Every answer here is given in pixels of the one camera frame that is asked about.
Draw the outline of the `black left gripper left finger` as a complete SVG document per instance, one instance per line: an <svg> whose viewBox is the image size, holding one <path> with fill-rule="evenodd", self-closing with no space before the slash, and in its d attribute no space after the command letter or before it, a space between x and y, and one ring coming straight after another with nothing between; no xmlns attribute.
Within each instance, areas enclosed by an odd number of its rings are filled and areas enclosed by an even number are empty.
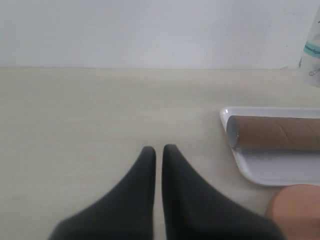
<svg viewBox="0 0 320 240"><path fill-rule="evenodd" d="M121 181L97 202L61 221L51 240L152 240L156 151L142 148Z"/></svg>

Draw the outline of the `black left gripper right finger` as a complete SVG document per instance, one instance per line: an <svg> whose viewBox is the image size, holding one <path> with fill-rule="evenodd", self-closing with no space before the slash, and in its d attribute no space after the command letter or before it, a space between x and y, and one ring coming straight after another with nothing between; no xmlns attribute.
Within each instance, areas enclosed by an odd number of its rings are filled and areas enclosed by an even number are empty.
<svg viewBox="0 0 320 240"><path fill-rule="evenodd" d="M167 144L162 156L162 203L168 240L283 240L276 224L221 194Z"/></svg>

